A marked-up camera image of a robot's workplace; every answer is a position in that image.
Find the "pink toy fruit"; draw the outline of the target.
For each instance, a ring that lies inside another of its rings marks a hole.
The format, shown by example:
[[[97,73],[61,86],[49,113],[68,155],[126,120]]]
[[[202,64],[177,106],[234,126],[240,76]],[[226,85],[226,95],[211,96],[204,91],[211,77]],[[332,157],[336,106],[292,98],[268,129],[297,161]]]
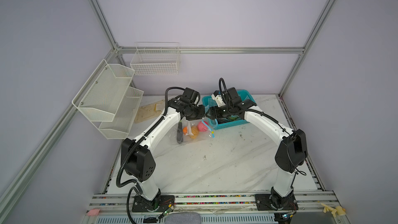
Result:
[[[200,132],[206,132],[209,130],[208,124],[206,121],[201,121],[198,123],[197,128]]]

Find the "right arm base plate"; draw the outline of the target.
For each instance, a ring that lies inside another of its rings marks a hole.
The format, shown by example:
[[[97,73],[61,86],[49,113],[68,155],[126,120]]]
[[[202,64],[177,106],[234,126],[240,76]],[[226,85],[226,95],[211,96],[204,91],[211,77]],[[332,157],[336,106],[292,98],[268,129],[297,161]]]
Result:
[[[259,211],[297,211],[299,208],[293,193],[286,197],[278,194],[257,194],[255,202]]]

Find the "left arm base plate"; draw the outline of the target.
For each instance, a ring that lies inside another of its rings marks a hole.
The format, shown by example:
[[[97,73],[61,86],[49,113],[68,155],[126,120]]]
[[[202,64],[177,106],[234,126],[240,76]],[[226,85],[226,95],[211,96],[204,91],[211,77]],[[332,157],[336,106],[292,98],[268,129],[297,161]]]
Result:
[[[152,201],[146,200],[142,196],[136,195],[131,207],[133,213],[164,212],[169,209],[169,205],[174,205],[175,196],[160,195]]]

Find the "teal plastic basket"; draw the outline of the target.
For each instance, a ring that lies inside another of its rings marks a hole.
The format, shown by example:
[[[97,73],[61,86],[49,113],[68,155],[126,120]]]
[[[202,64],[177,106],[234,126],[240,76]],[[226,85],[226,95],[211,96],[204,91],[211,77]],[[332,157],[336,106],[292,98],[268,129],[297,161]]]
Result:
[[[215,91],[210,96],[205,96],[202,99],[202,104],[205,107],[205,117],[209,126],[214,130],[225,129],[248,123],[241,116],[234,115],[239,107],[233,105],[234,96],[240,98],[238,104],[244,101],[252,101],[255,103],[254,98],[247,90],[236,90],[233,88],[229,89],[230,93],[223,91],[222,94],[219,91]]]

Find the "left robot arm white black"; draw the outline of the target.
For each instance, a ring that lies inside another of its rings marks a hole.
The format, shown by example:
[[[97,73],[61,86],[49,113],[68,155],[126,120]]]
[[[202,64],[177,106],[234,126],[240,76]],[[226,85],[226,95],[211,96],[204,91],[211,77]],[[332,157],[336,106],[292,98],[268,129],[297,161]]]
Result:
[[[182,119],[192,121],[204,118],[204,106],[199,101],[200,93],[193,89],[166,89],[163,114],[136,138],[126,139],[122,143],[121,164],[116,177],[118,188],[134,184],[136,194],[147,201],[158,197],[160,190],[152,178],[156,166],[152,152],[168,131]]]

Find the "clear zip top bag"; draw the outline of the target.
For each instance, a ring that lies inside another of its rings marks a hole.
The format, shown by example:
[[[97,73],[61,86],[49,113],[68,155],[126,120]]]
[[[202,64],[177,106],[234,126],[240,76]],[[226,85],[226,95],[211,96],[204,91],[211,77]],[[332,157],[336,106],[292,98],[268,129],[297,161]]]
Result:
[[[166,135],[172,144],[185,145],[215,138],[215,131],[206,119],[181,120]]]

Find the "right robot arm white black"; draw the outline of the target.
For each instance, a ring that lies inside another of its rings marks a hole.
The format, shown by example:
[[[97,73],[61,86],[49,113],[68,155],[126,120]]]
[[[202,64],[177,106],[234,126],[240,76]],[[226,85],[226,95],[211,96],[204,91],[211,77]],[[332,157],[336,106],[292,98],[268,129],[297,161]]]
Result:
[[[266,205],[275,210],[290,206],[294,201],[293,183],[300,172],[298,167],[307,158],[305,132],[282,125],[251,99],[242,100],[235,88],[215,91],[211,98],[217,105],[208,108],[205,114],[207,118],[216,120],[238,116],[255,125],[278,146],[275,162],[279,169]]]

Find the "yellow toy mango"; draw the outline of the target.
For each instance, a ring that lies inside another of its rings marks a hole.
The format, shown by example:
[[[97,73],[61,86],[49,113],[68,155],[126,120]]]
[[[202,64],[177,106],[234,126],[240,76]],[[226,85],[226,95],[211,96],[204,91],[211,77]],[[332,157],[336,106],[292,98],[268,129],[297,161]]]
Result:
[[[199,133],[200,131],[198,130],[197,126],[192,126],[189,137],[194,140],[198,137]]]

